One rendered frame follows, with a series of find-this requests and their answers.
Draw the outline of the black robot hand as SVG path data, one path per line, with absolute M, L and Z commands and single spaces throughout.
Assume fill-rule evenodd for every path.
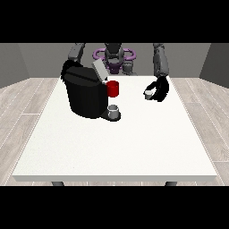
M 76 73 L 74 72 L 74 70 L 80 67 L 82 67 L 82 64 L 80 64 L 79 62 L 74 62 L 73 60 L 65 61 L 63 65 L 63 69 L 61 71 L 61 80 L 64 79 L 64 76 L 66 74 L 71 74 L 71 75 L 76 76 Z
M 166 76 L 160 76 L 156 81 L 153 81 L 146 87 L 146 90 L 155 89 L 156 92 L 150 98 L 150 100 L 156 100 L 157 102 L 162 102 L 169 91 L 169 83 Z

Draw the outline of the pale grey machine lid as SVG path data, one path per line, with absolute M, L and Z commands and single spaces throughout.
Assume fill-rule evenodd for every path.
M 101 59 L 97 59 L 96 61 L 94 61 L 92 63 L 92 67 L 96 71 L 99 79 L 101 81 L 104 81 L 105 78 L 108 76 L 108 72 L 107 72 L 106 67 L 104 66 L 102 60 Z

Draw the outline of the black coffee machine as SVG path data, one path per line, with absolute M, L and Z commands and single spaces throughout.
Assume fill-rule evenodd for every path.
M 104 118 L 110 122 L 121 119 L 121 113 L 115 119 L 108 117 L 107 108 L 107 82 L 99 80 L 93 68 L 80 67 L 74 70 L 76 76 L 66 74 L 63 82 L 65 84 L 71 110 L 84 118 Z

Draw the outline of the red pod holder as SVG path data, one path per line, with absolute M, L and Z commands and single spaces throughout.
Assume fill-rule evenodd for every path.
M 111 98 L 115 98 L 119 95 L 119 82 L 109 81 L 107 84 L 107 95 Z

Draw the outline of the small grey cup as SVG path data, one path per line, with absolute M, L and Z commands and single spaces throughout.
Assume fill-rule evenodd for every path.
M 115 119 L 118 117 L 119 115 L 119 108 L 117 105 L 110 105 L 107 108 L 107 112 L 108 112 L 108 117 L 111 119 Z

